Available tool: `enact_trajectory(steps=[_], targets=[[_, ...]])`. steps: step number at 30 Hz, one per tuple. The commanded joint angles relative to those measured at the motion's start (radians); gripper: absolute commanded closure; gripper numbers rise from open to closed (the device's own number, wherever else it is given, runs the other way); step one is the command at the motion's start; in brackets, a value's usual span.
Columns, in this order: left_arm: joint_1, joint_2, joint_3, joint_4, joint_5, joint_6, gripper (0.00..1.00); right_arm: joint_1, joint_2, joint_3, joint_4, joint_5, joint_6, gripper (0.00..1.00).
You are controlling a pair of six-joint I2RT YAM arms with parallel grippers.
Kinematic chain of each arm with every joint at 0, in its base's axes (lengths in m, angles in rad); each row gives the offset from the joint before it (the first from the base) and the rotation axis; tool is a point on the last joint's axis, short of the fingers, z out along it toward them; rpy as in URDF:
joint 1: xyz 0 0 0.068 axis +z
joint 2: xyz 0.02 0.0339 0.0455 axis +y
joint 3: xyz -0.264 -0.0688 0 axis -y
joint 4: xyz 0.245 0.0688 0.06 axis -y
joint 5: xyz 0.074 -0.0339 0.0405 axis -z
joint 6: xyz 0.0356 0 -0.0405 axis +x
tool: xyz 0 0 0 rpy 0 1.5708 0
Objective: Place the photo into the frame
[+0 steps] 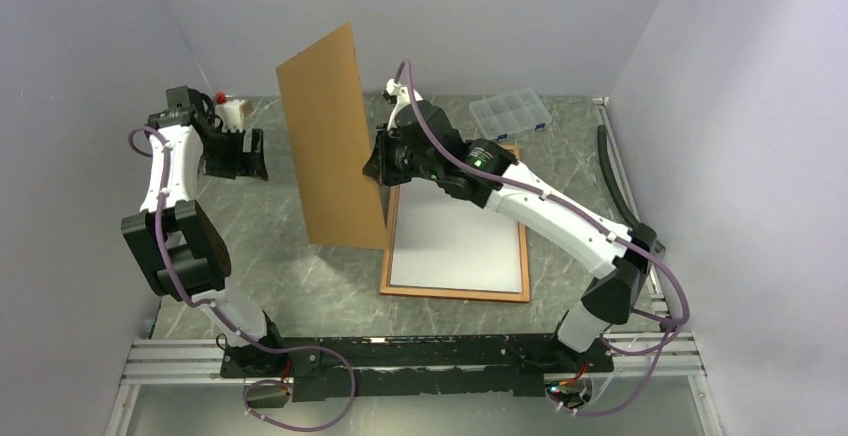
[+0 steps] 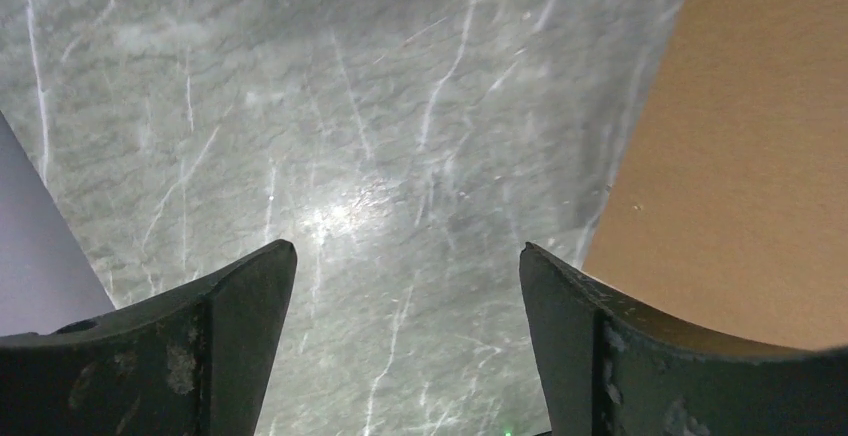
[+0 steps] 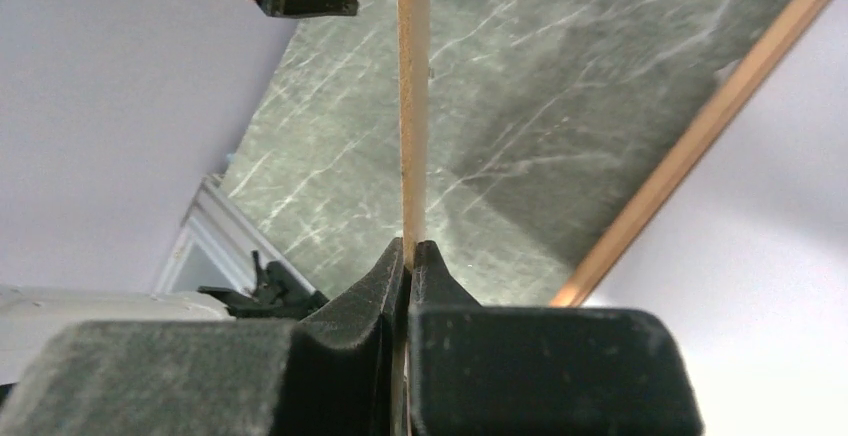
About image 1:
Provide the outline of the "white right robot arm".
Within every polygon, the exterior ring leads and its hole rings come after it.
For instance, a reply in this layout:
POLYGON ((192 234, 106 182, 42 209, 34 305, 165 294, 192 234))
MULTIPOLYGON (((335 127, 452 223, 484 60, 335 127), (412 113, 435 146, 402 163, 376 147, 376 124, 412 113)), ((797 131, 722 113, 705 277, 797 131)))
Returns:
POLYGON ((589 271, 591 283, 558 323, 549 347, 555 366, 577 369, 605 330, 629 320, 647 280, 655 232, 604 220, 494 141, 463 139, 444 110, 426 100, 388 101, 393 108, 376 130, 366 177, 385 187, 429 181, 453 199, 525 225, 589 271))

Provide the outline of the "brown frame backing board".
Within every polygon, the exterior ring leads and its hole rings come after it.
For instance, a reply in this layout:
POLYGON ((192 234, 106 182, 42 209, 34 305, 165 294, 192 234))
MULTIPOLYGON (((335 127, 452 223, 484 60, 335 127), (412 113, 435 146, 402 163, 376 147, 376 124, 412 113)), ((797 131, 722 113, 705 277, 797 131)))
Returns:
POLYGON ((386 249, 380 191, 363 173, 372 146, 352 25, 280 64, 276 76, 310 243, 386 249))

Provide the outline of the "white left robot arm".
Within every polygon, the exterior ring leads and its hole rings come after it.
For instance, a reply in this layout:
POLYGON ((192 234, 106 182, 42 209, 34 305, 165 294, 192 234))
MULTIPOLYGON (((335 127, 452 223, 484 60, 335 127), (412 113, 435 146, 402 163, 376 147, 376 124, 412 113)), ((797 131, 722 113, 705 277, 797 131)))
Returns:
POLYGON ((207 94, 188 86, 166 92, 165 110, 139 127, 150 144, 148 189, 122 235, 151 290, 201 310, 247 363, 263 376, 278 373, 286 348, 267 313, 227 283, 229 250, 198 201, 200 174, 268 180, 264 134, 247 131, 241 115, 218 112, 207 94))

